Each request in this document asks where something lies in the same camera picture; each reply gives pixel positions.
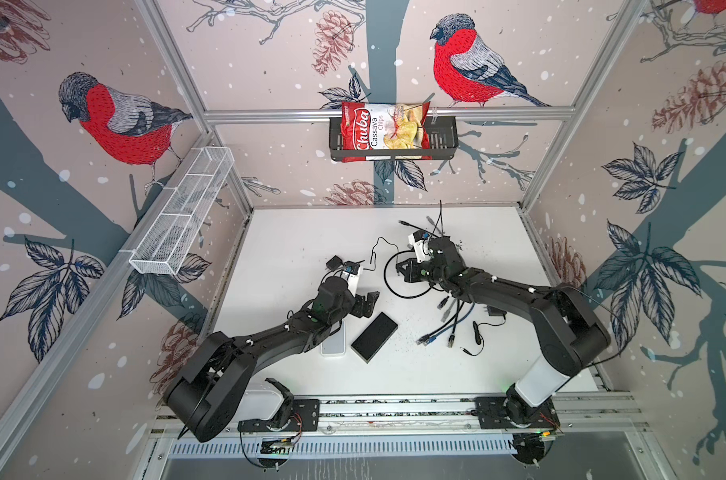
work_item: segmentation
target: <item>blue cable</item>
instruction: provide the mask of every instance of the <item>blue cable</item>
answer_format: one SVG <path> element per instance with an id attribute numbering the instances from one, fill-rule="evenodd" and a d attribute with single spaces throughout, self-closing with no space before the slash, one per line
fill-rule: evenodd
<path id="1" fill-rule="evenodd" d="M 460 320 L 457 320 L 457 325 L 459 325 L 460 323 L 462 323 L 462 321 L 464 319 L 466 319 L 467 317 L 470 316 L 470 313 L 472 313 L 472 309 L 473 308 L 475 308 L 475 304 L 474 303 L 472 303 L 470 305 L 470 310 L 467 313 L 465 313 L 464 316 Z M 448 321 L 447 322 L 447 325 L 445 327 L 443 327 L 438 333 L 435 333 L 435 335 L 431 336 L 429 339 L 427 339 L 425 341 L 425 345 L 429 345 L 430 343 L 433 343 L 435 341 L 435 339 L 437 339 L 439 336 L 443 335 L 446 331 L 448 331 L 448 329 L 451 328 L 451 326 L 452 326 L 453 323 L 454 322 L 452 322 L 452 321 Z"/>

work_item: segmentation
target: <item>white tabletop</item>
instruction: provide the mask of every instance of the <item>white tabletop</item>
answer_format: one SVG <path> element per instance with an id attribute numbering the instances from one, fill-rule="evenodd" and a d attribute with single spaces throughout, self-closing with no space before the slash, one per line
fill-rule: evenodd
<path id="1" fill-rule="evenodd" d="M 368 257 L 378 236 L 400 250 L 407 249 L 407 236 L 414 229 L 398 220 L 426 228 L 426 216 L 434 220 L 437 213 L 437 208 L 416 207 L 257 210 L 214 330 L 236 336 L 281 324 L 289 310 L 298 310 L 315 298 L 327 271 L 325 263 L 333 255 L 343 260 L 365 259 L 364 266 L 369 267 Z M 468 266 L 522 283 L 548 284 L 514 208 L 445 207 L 443 220 L 446 234 L 461 245 Z M 465 354 L 460 347 L 471 352 L 480 349 L 473 340 L 473 320 L 502 321 L 489 317 L 481 305 L 458 325 L 454 348 L 447 347 L 447 333 L 429 346 L 418 346 L 420 336 L 441 325 L 443 311 L 437 304 L 446 294 L 431 291 L 414 300 L 397 298 L 382 279 L 385 262 L 395 248 L 380 242 L 376 252 L 376 272 L 362 273 L 358 294 L 378 290 L 381 296 L 370 319 L 346 317 L 346 353 L 326 357 L 317 348 L 276 362 L 258 372 L 255 379 L 274 377 L 295 395 L 493 393 L 504 392 L 540 355 L 533 325 L 510 314 L 503 326 L 481 327 L 485 348 L 480 356 Z M 403 295 L 427 287 L 426 283 L 405 283 L 395 273 L 395 261 L 387 269 L 387 280 Z M 349 345 L 379 312 L 392 318 L 398 329 L 366 364 Z M 560 391 L 595 390 L 585 371 Z"/>

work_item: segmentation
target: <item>red and white snack bag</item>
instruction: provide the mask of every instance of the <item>red and white snack bag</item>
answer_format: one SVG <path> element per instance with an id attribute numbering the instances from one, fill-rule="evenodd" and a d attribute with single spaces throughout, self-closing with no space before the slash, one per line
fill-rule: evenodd
<path id="1" fill-rule="evenodd" d="M 430 148 L 425 135 L 425 118 L 430 102 L 425 104 L 341 104 L 341 137 L 344 150 L 397 150 Z M 399 159 L 429 157 L 398 156 Z M 389 160 L 385 157 L 350 157 L 344 162 Z"/>

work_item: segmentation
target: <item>white wire basket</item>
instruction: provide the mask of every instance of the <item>white wire basket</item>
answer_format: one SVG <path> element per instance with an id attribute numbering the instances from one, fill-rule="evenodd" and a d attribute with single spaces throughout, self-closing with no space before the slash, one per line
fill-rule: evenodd
<path id="1" fill-rule="evenodd" d="M 200 150 L 128 261 L 140 274 L 178 273 L 234 161 L 229 148 Z"/>

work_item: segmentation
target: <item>black mounting plate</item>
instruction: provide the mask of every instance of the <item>black mounting plate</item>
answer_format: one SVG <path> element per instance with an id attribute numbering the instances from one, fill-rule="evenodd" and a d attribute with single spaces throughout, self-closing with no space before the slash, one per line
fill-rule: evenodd
<path id="1" fill-rule="evenodd" d="M 477 411 L 477 419 L 481 423 L 481 430 L 495 430 L 499 428 L 521 428 L 512 423 L 507 418 L 507 412 L 504 409 L 504 400 L 507 396 L 499 394 L 498 396 L 480 396 L 475 398 L 475 410 Z M 548 398 L 546 402 L 541 404 L 539 408 L 534 410 L 531 415 L 531 425 L 526 428 L 542 428 L 544 430 L 552 430 L 553 426 L 542 418 L 540 413 L 550 418 L 556 425 L 560 425 L 558 414 L 555 412 L 552 398 Z"/>
<path id="2" fill-rule="evenodd" d="M 318 415 L 320 413 L 320 400 L 317 398 L 302 398 L 294 399 L 294 404 L 291 407 L 291 413 L 298 413 L 301 418 L 301 431 L 302 432 L 317 432 L 318 431 Z M 242 420 L 238 424 L 238 430 L 243 433 L 256 433 L 256 432 L 273 432 L 267 428 L 266 420 Z M 298 432 L 299 424 L 291 418 L 289 424 L 281 430 L 281 432 Z"/>

